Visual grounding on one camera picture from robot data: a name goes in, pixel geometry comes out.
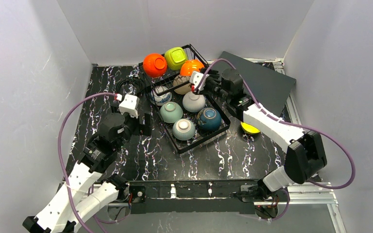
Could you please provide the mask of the beige ceramic bowl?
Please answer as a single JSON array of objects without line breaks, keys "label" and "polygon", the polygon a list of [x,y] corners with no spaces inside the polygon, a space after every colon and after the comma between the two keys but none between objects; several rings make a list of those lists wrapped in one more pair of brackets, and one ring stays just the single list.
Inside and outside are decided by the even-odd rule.
[{"label": "beige ceramic bowl", "polygon": [[178,75],[173,80],[173,87],[177,87],[174,92],[180,95],[185,95],[186,93],[191,91],[191,83],[189,82],[190,76],[181,76]]}]

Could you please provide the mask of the white ribbed ceramic bowl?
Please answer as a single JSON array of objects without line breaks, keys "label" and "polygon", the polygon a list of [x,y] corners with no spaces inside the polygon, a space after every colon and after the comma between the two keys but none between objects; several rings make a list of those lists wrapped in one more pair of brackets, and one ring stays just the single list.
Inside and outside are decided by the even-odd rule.
[{"label": "white ribbed ceramic bowl", "polygon": [[205,107],[206,100],[204,95],[196,95],[189,91],[184,95],[182,104],[188,112],[197,113]]}]

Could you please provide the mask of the green lined ceramic bowl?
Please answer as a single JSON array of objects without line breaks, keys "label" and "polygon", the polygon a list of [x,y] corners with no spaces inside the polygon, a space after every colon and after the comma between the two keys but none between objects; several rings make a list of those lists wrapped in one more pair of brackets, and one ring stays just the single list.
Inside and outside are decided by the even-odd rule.
[{"label": "green lined ceramic bowl", "polygon": [[195,125],[187,118],[182,118],[176,121],[172,128],[173,136],[181,141],[187,141],[195,135]]}]

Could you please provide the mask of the orange bowl white inside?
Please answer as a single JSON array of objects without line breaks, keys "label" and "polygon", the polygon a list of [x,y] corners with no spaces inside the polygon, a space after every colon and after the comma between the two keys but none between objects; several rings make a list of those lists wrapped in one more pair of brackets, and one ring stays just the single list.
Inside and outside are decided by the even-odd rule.
[{"label": "orange bowl white inside", "polygon": [[180,75],[191,76],[194,71],[200,72],[203,67],[204,64],[197,59],[187,60],[180,69]]}]

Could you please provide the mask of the grey teal network switch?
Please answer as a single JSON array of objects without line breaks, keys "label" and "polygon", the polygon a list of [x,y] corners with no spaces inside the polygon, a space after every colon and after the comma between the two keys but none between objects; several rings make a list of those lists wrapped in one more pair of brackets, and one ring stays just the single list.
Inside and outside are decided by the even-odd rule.
[{"label": "grey teal network switch", "polygon": [[276,117],[282,117],[296,84],[295,78],[276,71],[271,62],[254,63],[226,51],[210,68],[209,75],[219,75],[228,95],[217,98],[225,104],[229,114],[239,120],[243,120],[244,111],[254,100]]}]

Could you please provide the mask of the yellow plastic bowl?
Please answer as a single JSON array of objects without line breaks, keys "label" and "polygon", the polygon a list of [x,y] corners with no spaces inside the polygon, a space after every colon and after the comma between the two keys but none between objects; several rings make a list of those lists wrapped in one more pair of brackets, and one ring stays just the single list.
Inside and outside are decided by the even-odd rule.
[{"label": "yellow plastic bowl", "polygon": [[242,130],[246,133],[246,134],[250,134],[250,135],[253,135],[253,134],[258,134],[260,133],[261,131],[259,129],[257,129],[256,127],[250,125],[250,124],[247,124],[245,122],[241,122],[240,123],[241,125],[241,128]]}]

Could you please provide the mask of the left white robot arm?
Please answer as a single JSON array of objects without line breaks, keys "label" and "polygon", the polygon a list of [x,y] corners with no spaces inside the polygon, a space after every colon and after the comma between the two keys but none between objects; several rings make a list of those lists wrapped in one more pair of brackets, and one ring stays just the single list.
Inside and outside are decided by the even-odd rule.
[{"label": "left white robot arm", "polygon": [[137,116],[136,109],[113,105],[64,184],[42,211],[25,218],[23,227],[30,233],[75,233],[107,204],[129,197],[128,181],[117,174],[103,180],[88,197],[84,195],[116,160],[118,151],[132,135],[152,134],[151,119],[149,112]]}]

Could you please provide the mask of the lime green square bowl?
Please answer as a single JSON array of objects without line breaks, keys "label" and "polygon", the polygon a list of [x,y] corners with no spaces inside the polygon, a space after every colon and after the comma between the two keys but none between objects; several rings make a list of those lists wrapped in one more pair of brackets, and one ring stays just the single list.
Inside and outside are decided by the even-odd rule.
[{"label": "lime green square bowl", "polygon": [[182,47],[174,47],[164,53],[164,58],[171,70],[180,70],[182,65],[188,60],[188,56]]}]

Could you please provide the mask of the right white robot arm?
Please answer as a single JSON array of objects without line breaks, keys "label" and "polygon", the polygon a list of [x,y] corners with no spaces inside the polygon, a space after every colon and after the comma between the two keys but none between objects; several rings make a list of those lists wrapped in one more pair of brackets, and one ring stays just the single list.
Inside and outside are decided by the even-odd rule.
[{"label": "right white robot arm", "polygon": [[255,103],[244,80],[235,69],[226,69],[221,76],[212,77],[194,71],[190,78],[195,94],[222,98],[230,115],[260,130],[286,154],[285,164],[257,181],[257,184],[233,194],[241,201],[265,199],[294,183],[303,184],[327,165],[322,137],[315,131],[290,126]]}]

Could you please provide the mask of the glossy orange plastic bowl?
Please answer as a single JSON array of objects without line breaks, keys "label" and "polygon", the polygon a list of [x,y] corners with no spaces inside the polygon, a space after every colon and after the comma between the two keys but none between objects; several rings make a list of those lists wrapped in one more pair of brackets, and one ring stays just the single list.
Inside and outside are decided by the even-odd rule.
[{"label": "glossy orange plastic bowl", "polygon": [[153,79],[163,76],[168,68],[166,59],[158,53],[147,55],[142,66],[145,73]]}]

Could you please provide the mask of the blue white patterned bowl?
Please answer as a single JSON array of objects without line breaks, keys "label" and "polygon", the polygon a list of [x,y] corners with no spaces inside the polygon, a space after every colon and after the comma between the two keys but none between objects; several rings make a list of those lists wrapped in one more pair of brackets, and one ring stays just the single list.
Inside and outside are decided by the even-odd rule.
[{"label": "blue white patterned bowl", "polygon": [[171,99],[172,99],[172,93],[171,92],[165,93],[161,96],[158,95],[158,93],[161,93],[161,92],[166,91],[166,90],[168,90],[168,88],[166,88],[164,86],[155,87],[154,90],[152,90],[149,93],[150,102],[152,104],[157,105],[157,106],[162,106],[165,103],[171,101]]}]

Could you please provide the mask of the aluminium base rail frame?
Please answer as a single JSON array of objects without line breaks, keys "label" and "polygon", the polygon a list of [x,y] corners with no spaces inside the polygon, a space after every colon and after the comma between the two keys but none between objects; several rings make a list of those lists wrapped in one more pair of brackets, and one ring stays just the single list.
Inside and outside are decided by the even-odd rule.
[{"label": "aluminium base rail frame", "polygon": [[67,233],[80,228],[104,207],[124,207],[133,214],[162,212],[240,212],[255,213],[271,221],[282,213],[279,205],[325,204],[336,232],[345,232],[338,201],[332,188],[323,184],[293,184],[265,196],[257,193],[254,181],[132,182],[119,191],[104,184],[90,187],[75,202],[76,212],[68,217]]}]

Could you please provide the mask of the pale green ceramic bowl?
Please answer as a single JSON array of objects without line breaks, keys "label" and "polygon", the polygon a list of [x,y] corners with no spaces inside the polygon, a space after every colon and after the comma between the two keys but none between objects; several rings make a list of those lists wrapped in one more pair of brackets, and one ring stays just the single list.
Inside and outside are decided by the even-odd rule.
[{"label": "pale green ceramic bowl", "polygon": [[161,106],[160,115],[165,123],[175,123],[183,117],[183,110],[178,103],[169,101]]}]

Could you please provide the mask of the dark blue glazed bowl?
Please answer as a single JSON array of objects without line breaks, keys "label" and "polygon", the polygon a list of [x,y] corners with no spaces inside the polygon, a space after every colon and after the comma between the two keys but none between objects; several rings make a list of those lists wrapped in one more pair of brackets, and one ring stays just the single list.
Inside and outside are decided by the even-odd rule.
[{"label": "dark blue glazed bowl", "polygon": [[221,125],[220,113],[214,108],[203,108],[196,116],[198,127],[207,132],[218,130]]}]

